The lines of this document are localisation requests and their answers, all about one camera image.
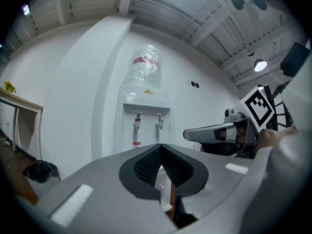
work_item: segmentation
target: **plastic bag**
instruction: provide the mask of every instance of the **plastic bag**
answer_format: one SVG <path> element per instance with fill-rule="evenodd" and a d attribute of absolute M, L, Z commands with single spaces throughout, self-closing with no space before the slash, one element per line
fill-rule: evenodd
<path fill-rule="evenodd" d="M 136 51 L 123 84 L 160 88 L 161 66 L 159 51 L 153 45 L 145 45 Z"/>
<path fill-rule="evenodd" d="M 37 160 L 32 165 L 26 167 L 23 174 L 38 183 L 46 182 L 51 176 L 59 178 L 57 167 L 43 160 Z"/>

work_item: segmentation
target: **black trash bag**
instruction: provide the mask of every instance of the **black trash bag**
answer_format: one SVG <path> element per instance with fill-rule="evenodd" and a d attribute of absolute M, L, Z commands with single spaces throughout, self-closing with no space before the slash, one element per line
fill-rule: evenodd
<path fill-rule="evenodd" d="M 37 160 L 32 165 L 26 167 L 23 174 L 38 183 L 46 182 L 51 176 L 59 178 L 56 165 L 43 160 Z"/>

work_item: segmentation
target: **white wall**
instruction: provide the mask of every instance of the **white wall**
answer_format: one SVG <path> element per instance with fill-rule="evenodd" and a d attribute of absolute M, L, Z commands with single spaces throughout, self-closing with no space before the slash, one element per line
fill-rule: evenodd
<path fill-rule="evenodd" d="M 102 155 L 102 116 L 107 86 L 132 19 L 107 16 L 68 51 L 52 77 L 41 126 L 43 159 L 61 178 Z"/>
<path fill-rule="evenodd" d="M 145 44 L 161 51 L 176 144 L 192 148 L 183 130 L 222 122 L 224 110 L 238 101 L 236 87 L 209 59 L 159 31 L 133 25 L 128 33 L 131 22 L 109 16 L 93 27 L 59 31 L 18 52 L 3 71 L 1 82 L 12 81 L 18 96 L 44 106 L 42 158 L 57 165 L 61 178 L 111 153 L 117 90 L 134 50 Z M 11 137 L 5 127 L 13 115 L 1 113 L 1 128 Z"/>
<path fill-rule="evenodd" d="M 133 24 L 117 57 L 108 87 L 103 118 L 103 156 L 110 155 L 114 146 L 118 88 L 134 51 L 145 44 L 158 48 L 163 60 L 161 88 L 171 97 L 177 145 L 193 148 L 193 143 L 183 138 L 183 131 L 222 123 L 225 109 L 238 102 L 237 88 L 208 58 L 165 33 Z M 188 85 L 188 80 L 199 83 L 200 88 Z"/>
<path fill-rule="evenodd" d="M 53 73 L 74 43 L 94 24 L 84 22 L 60 27 L 23 45 L 2 67 L 0 86 L 9 80 L 16 87 L 17 96 L 44 107 L 47 88 L 54 86 L 51 80 Z M 0 103 L 0 128 L 10 139 L 13 139 L 13 115 L 13 107 Z M 18 145 L 30 154 L 33 154 L 33 118 L 31 113 L 19 113 Z"/>
<path fill-rule="evenodd" d="M 273 94 L 278 85 L 283 84 L 291 79 L 292 79 L 291 77 L 283 75 L 283 71 L 281 69 L 275 70 L 263 77 L 260 77 L 254 81 L 239 86 L 238 88 L 239 98 L 240 99 L 244 98 L 245 95 L 248 94 L 257 84 L 263 86 L 269 85 L 271 93 Z"/>

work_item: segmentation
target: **ceiling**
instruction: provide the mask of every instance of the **ceiling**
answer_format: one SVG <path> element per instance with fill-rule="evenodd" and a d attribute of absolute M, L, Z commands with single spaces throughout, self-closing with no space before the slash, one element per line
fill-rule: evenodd
<path fill-rule="evenodd" d="M 241 11 L 230 0 L 30 0 L 30 14 L 16 17 L 2 43 L 1 60 L 30 39 L 65 24 L 131 13 L 135 23 L 178 38 L 211 59 L 237 87 L 279 69 L 294 42 L 307 36 L 294 18 L 246 0 Z M 261 58 L 268 67 L 254 73 Z"/>

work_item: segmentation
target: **white sticker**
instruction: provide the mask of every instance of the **white sticker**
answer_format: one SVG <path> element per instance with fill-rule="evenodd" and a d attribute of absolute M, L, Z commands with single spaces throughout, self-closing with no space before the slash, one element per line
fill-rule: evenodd
<path fill-rule="evenodd" d="M 229 163 L 225 166 L 226 169 L 229 169 L 233 172 L 239 173 L 239 174 L 246 174 L 248 172 L 248 167 L 246 166 L 240 166 L 236 164 Z"/>
<path fill-rule="evenodd" d="M 88 185 L 81 185 L 51 216 L 62 227 L 68 227 L 78 215 L 83 205 L 93 192 Z"/>
<path fill-rule="evenodd" d="M 133 142 L 133 148 L 139 148 L 141 146 L 141 142 Z"/>

